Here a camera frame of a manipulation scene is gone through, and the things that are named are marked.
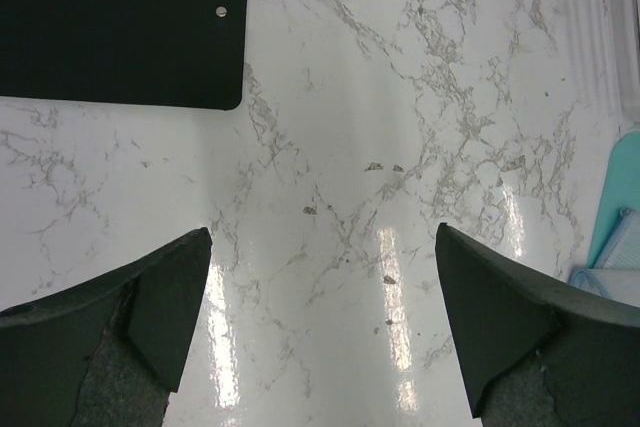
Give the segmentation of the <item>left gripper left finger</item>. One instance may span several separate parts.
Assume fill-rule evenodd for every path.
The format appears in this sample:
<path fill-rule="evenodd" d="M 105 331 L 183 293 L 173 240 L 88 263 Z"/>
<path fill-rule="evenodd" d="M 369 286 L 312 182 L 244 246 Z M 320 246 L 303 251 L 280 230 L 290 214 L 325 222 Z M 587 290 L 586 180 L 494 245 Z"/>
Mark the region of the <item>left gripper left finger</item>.
<path fill-rule="evenodd" d="M 212 240 L 141 259 L 1 313 L 4 426 L 160 426 L 179 389 Z"/>

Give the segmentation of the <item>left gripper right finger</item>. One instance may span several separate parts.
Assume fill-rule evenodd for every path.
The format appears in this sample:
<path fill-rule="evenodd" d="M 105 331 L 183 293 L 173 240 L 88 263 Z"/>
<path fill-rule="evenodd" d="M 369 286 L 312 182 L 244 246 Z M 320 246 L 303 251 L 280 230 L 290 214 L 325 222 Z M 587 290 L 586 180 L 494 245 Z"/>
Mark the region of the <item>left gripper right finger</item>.
<path fill-rule="evenodd" d="M 437 269 L 473 417 L 636 426 L 639 310 L 515 262 L 446 223 Z"/>

